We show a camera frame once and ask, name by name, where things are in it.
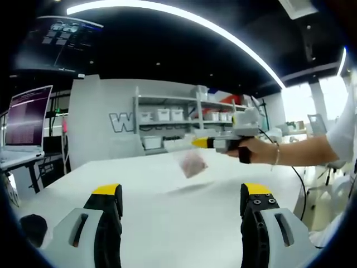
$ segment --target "human hand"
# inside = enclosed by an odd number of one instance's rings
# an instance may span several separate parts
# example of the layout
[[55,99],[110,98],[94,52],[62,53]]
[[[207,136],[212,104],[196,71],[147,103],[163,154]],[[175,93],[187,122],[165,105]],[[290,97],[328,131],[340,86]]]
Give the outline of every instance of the human hand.
[[[272,143],[266,143],[257,138],[250,138],[244,140],[240,143],[239,147],[247,147],[251,152],[250,162],[251,163],[265,163],[265,164],[275,164],[277,145]],[[226,153],[231,157],[239,157],[238,148],[237,150],[228,151]]]

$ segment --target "black handle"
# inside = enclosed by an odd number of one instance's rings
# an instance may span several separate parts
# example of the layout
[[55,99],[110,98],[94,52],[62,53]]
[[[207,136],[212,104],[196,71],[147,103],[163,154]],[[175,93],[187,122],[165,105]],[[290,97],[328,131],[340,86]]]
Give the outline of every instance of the black handle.
[[239,162],[250,164],[250,157],[252,152],[247,147],[238,147]]
[[252,152],[247,147],[239,147],[242,141],[248,140],[252,137],[243,137],[240,140],[231,140],[228,146],[228,151],[233,151],[238,149],[239,162],[244,164],[250,164],[250,157]]

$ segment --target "white table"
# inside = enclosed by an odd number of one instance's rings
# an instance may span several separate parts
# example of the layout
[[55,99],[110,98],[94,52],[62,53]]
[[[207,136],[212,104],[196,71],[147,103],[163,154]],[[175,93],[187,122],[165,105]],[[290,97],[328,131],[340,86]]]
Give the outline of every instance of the white table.
[[[281,207],[294,210],[301,182],[290,167],[244,165],[201,150],[208,168],[186,179],[182,153],[90,162],[22,204],[19,216],[39,214],[49,227],[44,245],[71,210],[83,207],[98,186],[121,183],[123,267],[240,267],[241,183],[261,183]],[[297,169],[303,176],[304,168]]]

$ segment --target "led light strip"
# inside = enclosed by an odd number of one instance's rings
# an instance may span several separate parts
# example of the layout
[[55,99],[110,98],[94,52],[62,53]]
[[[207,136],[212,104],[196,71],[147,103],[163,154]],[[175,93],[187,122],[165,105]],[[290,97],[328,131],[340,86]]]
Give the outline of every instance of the led light strip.
[[95,8],[103,8],[103,7],[139,7],[139,8],[148,8],[152,10],[162,11],[166,13],[170,13],[182,18],[187,18],[190,21],[194,21],[202,26],[205,26],[217,34],[223,36],[228,39],[235,45],[239,46],[243,51],[245,51],[249,56],[251,56],[257,63],[259,63],[270,75],[271,77],[279,84],[282,89],[285,89],[285,85],[277,76],[277,74],[273,71],[272,68],[261,58],[259,57],[249,46],[240,41],[234,35],[230,34],[225,29],[219,27],[218,25],[200,17],[188,11],[184,11],[177,7],[167,6],[165,4],[153,3],[148,1],[141,0],[102,0],[95,1],[86,4],[79,4],[78,6],[70,7],[67,9],[67,15],[71,15],[77,12],[95,9]]
[[344,52],[342,54],[342,59],[341,59],[341,65],[339,67],[339,71],[337,72],[337,76],[340,76],[342,73],[342,70],[343,70],[345,62],[346,62],[346,55],[347,55],[347,51],[346,51],[346,48],[344,47]]

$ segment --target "bracelet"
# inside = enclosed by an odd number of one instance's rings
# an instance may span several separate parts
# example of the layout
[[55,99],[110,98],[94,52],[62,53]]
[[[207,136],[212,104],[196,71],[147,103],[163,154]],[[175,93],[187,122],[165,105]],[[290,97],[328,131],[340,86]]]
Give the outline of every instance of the bracelet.
[[279,159],[280,159],[280,145],[277,142],[275,142],[275,144],[277,145],[277,158],[275,159],[274,166],[276,166],[279,163]]

